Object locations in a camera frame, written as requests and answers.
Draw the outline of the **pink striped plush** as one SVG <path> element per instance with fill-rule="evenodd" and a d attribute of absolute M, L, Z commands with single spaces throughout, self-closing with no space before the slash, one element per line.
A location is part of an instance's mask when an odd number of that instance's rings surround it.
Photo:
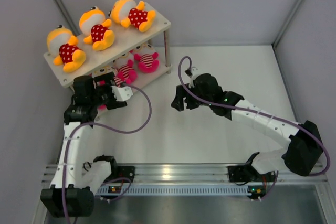
<path fill-rule="evenodd" d="M 100 106 L 98 106 L 98 112 L 105 111 L 105 110 L 107 110 L 107 106 L 106 105 L 100 105 Z"/>
<path fill-rule="evenodd" d="M 122 54 L 115 59 L 113 65 L 117 70 L 117 77 L 127 84 L 132 84 L 138 78 L 134 68 L 134 55 L 131 52 Z"/>
<path fill-rule="evenodd" d="M 93 78 L 95 78 L 95 77 L 102 76 L 102 75 L 107 74 L 107 73 L 113 73 L 114 75 L 116 75 L 117 74 L 117 70 L 114 67 L 110 66 L 110 65 L 106 65 L 104 67 L 101 67 L 98 70 L 93 71 L 90 75 Z"/>

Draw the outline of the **yellow plush toy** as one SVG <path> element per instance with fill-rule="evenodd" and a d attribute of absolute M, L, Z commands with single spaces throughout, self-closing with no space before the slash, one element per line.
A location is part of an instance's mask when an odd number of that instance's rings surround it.
<path fill-rule="evenodd" d="M 95 51 L 102 51 L 111 47 L 115 41 L 115 34 L 110 29 L 112 20 L 106 18 L 104 12 L 97 6 L 82 14 L 79 28 L 84 35 L 83 42 L 92 45 Z"/>
<path fill-rule="evenodd" d="M 153 25 L 156 11 L 146 11 L 144 1 L 137 3 L 135 0 L 117 0 L 109 11 L 108 16 L 124 28 L 132 25 L 143 33 Z"/>

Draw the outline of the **pink striped plush corner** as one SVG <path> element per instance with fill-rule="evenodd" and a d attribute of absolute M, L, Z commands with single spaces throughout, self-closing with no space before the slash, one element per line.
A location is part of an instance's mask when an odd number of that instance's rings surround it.
<path fill-rule="evenodd" d="M 131 50 L 135 61 L 138 63 L 138 69 L 143 73 L 155 72 L 160 62 L 158 60 L 159 53 L 155 48 L 148 44 L 142 43 Z"/>

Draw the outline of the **yellow plush red dotted shirt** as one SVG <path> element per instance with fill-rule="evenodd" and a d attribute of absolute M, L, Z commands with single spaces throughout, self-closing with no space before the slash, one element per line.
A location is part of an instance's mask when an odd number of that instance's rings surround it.
<path fill-rule="evenodd" d="M 78 39 L 72 31 L 63 25 L 59 25 L 47 36 L 48 52 L 51 54 L 53 64 L 63 65 L 64 72 L 74 72 L 79 69 L 86 60 L 86 53 L 77 46 Z"/>

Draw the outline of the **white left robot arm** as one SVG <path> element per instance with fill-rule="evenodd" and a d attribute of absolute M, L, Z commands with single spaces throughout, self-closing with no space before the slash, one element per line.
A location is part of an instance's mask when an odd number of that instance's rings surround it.
<path fill-rule="evenodd" d="M 91 169 L 83 173 L 83 165 L 93 151 L 87 143 L 93 131 L 98 108 L 108 110 L 127 106 L 132 95 L 128 87 L 118 87 L 113 73 L 99 77 L 90 75 L 74 79 L 71 104 L 64 112 L 64 140 L 55 175 L 40 199 L 56 218 L 88 217 L 94 208 L 94 196 L 101 184 L 119 175 L 113 156 L 95 155 Z"/>

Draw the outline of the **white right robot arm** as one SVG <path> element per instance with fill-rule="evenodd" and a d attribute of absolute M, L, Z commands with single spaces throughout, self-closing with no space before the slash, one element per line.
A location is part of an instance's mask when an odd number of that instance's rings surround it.
<path fill-rule="evenodd" d="M 323 153 L 317 143 L 321 139 L 318 127 L 313 122 L 283 122 L 274 116 L 266 116 L 265 111 L 242 95 L 224 91 L 209 73 L 199 75 L 192 84 L 178 85 L 171 106 L 178 111 L 207 106 L 216 115 L 242 123 L 277 142 L 280 149 L 255 152 L 248 159 L 245 174 L 250 180 L 280 170 L 309 176 Z"/>

